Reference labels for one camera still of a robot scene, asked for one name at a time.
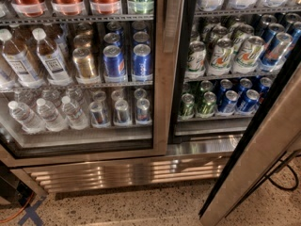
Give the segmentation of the white 7up can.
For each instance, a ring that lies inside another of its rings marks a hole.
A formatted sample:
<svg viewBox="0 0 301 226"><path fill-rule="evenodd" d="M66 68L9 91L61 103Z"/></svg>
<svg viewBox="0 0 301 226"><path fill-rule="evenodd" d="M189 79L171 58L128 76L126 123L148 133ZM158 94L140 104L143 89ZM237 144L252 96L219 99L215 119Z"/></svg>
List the white 7up can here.
<svg viewBox="0 0 301 226"><path fill-rule="evenodd" d="M252 73L257 67L257 61L264 49L264 40L258 36L247 38L238 54L235 56L232 65L233 73Z"/></svg>
<svg viewBox="0 0 301 226"><path fill-rule="evenodd" d="M233 42L230 39L219 39L213 49L207 66L208 75L223 75L230 71L233 54Z"/></svg>

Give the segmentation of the white 7Up can left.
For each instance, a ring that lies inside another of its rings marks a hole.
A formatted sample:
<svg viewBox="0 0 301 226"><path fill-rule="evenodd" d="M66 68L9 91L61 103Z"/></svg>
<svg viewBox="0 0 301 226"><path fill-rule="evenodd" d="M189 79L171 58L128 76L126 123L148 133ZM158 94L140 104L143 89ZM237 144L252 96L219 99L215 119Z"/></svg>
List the white 7Up can left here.
<svg viewBox="0 0 301 226"><path fill-rule="evenodd" d="M223 75L230 71L233 54L233 42L230 39L219 39L213 49L207 66L208 75Z"/></svg>

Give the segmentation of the small silver can middle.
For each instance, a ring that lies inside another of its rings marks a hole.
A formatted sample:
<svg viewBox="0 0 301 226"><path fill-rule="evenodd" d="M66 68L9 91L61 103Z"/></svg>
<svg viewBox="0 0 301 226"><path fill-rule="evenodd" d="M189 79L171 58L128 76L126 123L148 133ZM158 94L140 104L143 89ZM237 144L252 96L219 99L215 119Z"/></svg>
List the small silver can middle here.
<svg viewBox="0 0 301 226"><path fill-rule="evenodd" d="M128 126L132 124L130 107L126 100L120 99L115 102L114 124L117 126Z"/></svg>

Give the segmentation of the silver blue can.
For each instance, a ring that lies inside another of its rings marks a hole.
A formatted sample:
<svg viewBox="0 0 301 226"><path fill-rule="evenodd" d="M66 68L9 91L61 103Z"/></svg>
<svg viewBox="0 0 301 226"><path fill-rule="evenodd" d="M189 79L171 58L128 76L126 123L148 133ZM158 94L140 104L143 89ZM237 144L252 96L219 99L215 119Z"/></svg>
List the silver blue can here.
<svg viewBox="0 0 301 226"><path fill-rule="evenodd" d="M264 72L271 72L284 57L293 41L293 37L285 32L277 33L270 42L267 50L259 63L259 69Z"/></svg>

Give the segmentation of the tea bottle far left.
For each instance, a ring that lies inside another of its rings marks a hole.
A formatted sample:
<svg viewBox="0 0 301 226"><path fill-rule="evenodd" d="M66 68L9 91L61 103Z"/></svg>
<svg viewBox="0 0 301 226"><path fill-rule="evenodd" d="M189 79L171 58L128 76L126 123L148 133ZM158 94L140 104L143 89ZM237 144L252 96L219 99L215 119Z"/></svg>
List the tea bottle far left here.
<svg viewBox="0 0 301 226"><path fill-rule="evenodd" d="M17 74L23 87L39 88L44 84L43 70L27 45L14 37L9 30L0 30L2 55L11 69Z"/></svg>

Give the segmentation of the small silver can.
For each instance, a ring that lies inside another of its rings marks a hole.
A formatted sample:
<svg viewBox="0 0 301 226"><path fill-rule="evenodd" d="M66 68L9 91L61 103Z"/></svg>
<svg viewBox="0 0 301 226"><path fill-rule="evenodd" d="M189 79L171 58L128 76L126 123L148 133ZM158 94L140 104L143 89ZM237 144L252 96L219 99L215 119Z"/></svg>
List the small silver can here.
<svg viewBox="0 0 301 226"><path fill-rule="evenodd" d="M126 100L120 99L115 102L114 124L117 126L128 126L132 124L130 107Z"/></svg>
<svg viewBox="0 0 301 226"><path fill-rule="evenodd" d="M92 102L89 105L89 113L91 116L91 123L93 127L102 128L111 125L109 120L108 112L103 107L102 103Z"/></svg>
<svg viewBox="0 0 301 226"><path fill-rule="evenodd" d="M136 122L139 124L147 124L151 121L151 104L146 98L136 101L135 108Z"/></svg>

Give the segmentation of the blue tape cross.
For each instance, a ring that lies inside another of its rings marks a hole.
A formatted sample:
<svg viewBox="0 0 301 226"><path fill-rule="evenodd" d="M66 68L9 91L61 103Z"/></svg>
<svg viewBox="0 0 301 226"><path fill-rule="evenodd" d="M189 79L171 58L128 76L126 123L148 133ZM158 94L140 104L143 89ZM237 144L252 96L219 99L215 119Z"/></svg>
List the blue tape cross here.
<svg viewBox="0 0 301 226"><path fill-rule="evenodd" d="M38 197L37 200L33 200L29 203L28 206L25 207L24 211L25 214L23 217L18 221L18 226L24 226L24 224L31 219L35 226L43 226L43 220L37 213L37 209L43 204L46 200L44 196Z"/></svg>

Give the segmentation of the green can bottom far left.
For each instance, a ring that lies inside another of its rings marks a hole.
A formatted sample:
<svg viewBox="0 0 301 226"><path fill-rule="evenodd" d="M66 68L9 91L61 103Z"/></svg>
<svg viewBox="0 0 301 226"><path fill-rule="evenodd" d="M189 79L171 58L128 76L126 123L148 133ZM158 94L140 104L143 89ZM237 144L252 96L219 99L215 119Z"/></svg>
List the green can bottom far left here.
<svg viewBox="0 0 301 226"><path fill-rule="evenodd" d="M185 93L181 98L179 117L182 120L190 119L194 116L195 97L190 93Z"/></svg>

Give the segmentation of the small silver can right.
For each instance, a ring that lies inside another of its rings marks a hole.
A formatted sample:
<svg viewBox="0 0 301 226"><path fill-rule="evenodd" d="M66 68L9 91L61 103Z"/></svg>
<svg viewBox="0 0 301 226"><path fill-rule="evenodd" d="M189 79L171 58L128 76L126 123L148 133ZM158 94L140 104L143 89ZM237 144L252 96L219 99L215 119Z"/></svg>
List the small silver can right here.
<svg viewBox="0 0 301 226"><path fill-rule="evenodd" d="M151 104L146 98L136 101L135 108L136 122L139 124L147 124L151 121Z"/></svg>

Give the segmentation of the steel fridge door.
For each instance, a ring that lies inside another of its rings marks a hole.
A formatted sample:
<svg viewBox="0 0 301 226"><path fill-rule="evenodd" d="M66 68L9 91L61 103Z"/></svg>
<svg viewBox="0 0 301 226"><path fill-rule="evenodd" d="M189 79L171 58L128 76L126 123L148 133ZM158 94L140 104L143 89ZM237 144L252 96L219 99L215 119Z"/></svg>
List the steel fridge door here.
<svg viewBox="0 0 301 226"><path fill-rule="evenodd" d="M216 226L247 199L300 138L300 132L301 41L293 48L200 209L201 225Z"/></svg>
<svg viewBox="0 0 301 226"><path fill-rule="evenodd" d="M1 0L1 158L80 165L166 150L184 0Z"/></svg>

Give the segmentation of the white 7Up can right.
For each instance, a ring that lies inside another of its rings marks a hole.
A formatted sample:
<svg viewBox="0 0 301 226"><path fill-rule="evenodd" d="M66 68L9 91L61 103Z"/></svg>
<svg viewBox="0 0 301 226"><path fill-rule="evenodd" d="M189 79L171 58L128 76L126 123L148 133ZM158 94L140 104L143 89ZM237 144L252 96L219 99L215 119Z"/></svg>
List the white 7Up can right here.
<svg viewBox="0 0 301 226"><path fill-rule="evenodd" d="M238 54L235 56L232 65L233 73L252 73L257 67L257 61L264 49L264 40L258 36L247 38Z"/></svg>

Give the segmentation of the small silver can left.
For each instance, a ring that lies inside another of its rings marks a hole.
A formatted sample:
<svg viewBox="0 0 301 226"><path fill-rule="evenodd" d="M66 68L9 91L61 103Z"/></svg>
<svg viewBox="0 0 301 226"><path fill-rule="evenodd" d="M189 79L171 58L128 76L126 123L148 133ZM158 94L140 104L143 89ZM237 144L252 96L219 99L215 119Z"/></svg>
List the small silver can left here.
<svg viewBox="0 0 301 226"><path fill-rule="evenodd" d="M91 116L91 123L93 127L102 128L111 125L109 120L108 112L103 107L102 103L92 102L89 105L89 113Z"/></svg>

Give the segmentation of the front gold can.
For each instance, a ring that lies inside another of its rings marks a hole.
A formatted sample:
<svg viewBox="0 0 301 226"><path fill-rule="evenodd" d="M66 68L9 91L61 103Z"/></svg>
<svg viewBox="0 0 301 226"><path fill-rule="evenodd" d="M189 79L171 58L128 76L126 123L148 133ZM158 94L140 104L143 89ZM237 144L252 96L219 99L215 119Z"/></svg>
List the front gold can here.
<svg viewBox="0 0 301 226"><path fill-rule="evenodd" d="M74 49L72 61L77 71L76 80L79 84L91 85L101 82L94 56L88 48Z"/></svg>

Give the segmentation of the blue can bottom right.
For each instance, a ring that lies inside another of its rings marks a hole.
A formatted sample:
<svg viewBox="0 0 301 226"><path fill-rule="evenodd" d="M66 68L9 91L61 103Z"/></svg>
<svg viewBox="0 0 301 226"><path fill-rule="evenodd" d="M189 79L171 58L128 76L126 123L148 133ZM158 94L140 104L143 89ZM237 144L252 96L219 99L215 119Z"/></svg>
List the blue can bottom right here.
<svg viewBox="0 0 301 226"><path fill-rule="evenodd" d="M254 90L247 90L239 99L236 105L236 112L242 115L248 115L254 111L256 103L259 101L260 94Z"/></svg>

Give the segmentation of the blue pepsi can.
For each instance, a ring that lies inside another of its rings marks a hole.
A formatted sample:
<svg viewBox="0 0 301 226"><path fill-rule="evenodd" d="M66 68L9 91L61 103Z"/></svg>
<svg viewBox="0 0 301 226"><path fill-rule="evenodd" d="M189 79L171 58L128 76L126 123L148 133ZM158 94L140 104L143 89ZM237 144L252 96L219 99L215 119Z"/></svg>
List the blue pepsi can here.
<svg viewBox="0 0 301 226"><path fill-rule="evenodd" d="M124 56L119 47L109 45L103 49L104 80L107 83L127 81L127 70Z"/></svg>
<svg viewBox="0 0 301 226"><path fill-rule="evenodd" d="M132 55L132 76L135 81L150 80L153 74L151 48L147 44L138 44Z"/></svg>

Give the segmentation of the water bottle left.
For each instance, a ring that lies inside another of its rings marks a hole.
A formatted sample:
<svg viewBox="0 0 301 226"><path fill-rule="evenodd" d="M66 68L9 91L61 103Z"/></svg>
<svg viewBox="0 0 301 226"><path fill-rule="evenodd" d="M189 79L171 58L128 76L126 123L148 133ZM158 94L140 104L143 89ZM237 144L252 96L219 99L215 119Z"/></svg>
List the water bottle left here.
<svg viewBox="0 0 301 226"><path fill-rule="evenodd" d="M8 108L11 117L25 132L35 134L45 130L44 121L27 104L11 101L8 103Z"/></svg>

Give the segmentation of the green can bottom shelf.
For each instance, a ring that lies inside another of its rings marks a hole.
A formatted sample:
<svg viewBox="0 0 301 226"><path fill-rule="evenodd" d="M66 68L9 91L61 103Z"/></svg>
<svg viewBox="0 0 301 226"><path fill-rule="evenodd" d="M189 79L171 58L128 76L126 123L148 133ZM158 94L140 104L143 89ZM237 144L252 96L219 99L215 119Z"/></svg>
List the green can bottom shelf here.
<svg viewBox="0 0 301 226"><path fill-rule="evenodd" d="M216 95L210 91L205 92L197 105L196 116L201 118L211 117L214 113L215 105Z"/></svg>

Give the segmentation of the green white can far left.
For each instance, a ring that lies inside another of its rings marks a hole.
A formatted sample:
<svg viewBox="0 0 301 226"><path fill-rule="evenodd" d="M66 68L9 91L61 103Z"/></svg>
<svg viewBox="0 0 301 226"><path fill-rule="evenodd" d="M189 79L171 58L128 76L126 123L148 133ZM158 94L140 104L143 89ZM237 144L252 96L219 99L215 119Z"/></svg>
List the green white can far left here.
<svg viewBox="0 0 301 226"><path fill-rule="evenodd" d="M202 41L192 41L189 44L185 76L191 79L202 76L205 72L205 58L205 44Z"/></svg>

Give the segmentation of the water bottle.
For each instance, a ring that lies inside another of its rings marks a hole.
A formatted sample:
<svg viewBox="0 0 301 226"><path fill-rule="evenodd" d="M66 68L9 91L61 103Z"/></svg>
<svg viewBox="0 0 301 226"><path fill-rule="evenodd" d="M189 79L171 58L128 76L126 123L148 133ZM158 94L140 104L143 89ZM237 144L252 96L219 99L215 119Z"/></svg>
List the water bottle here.
<svg viewBox="0 0 301 226"><path fill-rule="evenodd" d="M69 96L62 99L62 110L65 113L70 127L75 130L88 128L88 118L78 102Z"/></svg>
<svg viewBox="0 0 301 226"><path fill-rule="evenodd" d="M11 101L8 103L8 108L11 117L25 132L35 134L45 130L44 121L27 104Z"/></svg>
<svg viewBox="0 0 301 226"><path fill-rule="evenodd" d="M63 118L55 105L45 99L37 100L37 112L52 132L59 132L68 128L67 120Z"/></svg>

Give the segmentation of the blue can bottom left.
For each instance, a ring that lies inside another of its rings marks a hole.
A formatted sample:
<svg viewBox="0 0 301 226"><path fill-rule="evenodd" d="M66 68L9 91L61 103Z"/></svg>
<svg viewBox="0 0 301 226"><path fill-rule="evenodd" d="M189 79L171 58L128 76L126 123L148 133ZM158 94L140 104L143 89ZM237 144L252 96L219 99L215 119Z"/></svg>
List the blue can bottom left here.
<svg viewBox="0 0 301 226"><path fill-rule="evenodd" d="M223 116L231 115L238 102L238 93L228 90L223 96L221 104L217 107L217 113Z"/></svg>

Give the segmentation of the water bottle middle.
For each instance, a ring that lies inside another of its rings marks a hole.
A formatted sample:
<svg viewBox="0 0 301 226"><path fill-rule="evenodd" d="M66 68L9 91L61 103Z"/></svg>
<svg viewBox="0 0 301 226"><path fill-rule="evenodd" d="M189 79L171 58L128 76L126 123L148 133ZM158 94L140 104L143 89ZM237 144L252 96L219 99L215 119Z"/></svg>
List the water bottle middle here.
<svg viewBox="0 0 301 226"><path fill-rule="evenodd" d="M37 112L52 132L59 132L68 128L67 120L63 118L55 105L45 99L37 100Z"/></svg>

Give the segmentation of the front blue Pepsi can right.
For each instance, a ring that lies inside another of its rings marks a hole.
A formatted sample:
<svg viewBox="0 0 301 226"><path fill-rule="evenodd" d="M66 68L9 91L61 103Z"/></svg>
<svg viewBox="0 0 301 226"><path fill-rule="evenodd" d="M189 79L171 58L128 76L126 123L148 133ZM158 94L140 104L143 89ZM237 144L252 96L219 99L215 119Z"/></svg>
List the front blue Pepsi can right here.
<svg viewBox="0 0 301 226"><path fill-rule="evenodd" d="M147 44L138 44L132 55L132 76L135 81L150 80L153 74L151 48Z"/></svg>

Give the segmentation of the steel fridge base grille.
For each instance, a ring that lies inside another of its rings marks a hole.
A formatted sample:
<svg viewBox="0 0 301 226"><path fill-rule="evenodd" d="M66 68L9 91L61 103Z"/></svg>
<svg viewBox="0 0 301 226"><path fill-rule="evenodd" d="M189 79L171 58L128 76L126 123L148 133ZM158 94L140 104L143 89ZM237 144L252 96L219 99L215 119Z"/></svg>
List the steel fridge base grille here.
<svg viewBox="0 0 301 226"><path fill-rule="evenodd" d="M211 179L219 177L241 138L240 133L195 138L169 145L165 156L32 167L13 173L39 195Z"/></svg>

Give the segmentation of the water bottle right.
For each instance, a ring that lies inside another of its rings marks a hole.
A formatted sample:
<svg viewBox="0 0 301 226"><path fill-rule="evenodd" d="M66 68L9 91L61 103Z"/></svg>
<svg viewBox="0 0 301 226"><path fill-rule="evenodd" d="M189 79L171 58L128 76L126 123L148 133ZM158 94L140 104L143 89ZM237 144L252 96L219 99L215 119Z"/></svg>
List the water bottle right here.
<svg viewBox="0 0 301 226"><path fill-rule="evenodd" d="M88 118L78 102L69 96L62 99L62 110L65 113L70 127L75 130L88 128Z"/></svg>

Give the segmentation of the tea bottle white cap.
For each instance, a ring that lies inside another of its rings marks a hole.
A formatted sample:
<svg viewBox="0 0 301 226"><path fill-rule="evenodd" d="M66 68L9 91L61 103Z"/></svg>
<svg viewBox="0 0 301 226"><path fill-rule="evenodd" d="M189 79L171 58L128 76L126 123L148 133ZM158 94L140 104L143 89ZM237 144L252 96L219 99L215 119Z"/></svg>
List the tea bottle white cap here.
<svg viewBox="0 0 301 226"><path fill-rule="evenodd" d="M69 85L72 82L70 72L57 43L42 28L35 28L32 34L37 42L37 56L49 74L49 82L52 85Z"/></svg>

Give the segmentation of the front blue Pepsi can left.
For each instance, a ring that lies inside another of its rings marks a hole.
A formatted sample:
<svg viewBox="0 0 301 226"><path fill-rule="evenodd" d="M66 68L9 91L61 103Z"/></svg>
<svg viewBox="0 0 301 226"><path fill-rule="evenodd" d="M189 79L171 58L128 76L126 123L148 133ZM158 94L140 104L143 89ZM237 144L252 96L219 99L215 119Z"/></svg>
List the front blue Pepsi can left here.
<svg viewBox="0 0 301 226"><path fill-rule="evenodd" d="M127 70L124 56L119 47L109 45L103 49L104 80L107 83L127 81Z"/></svg>

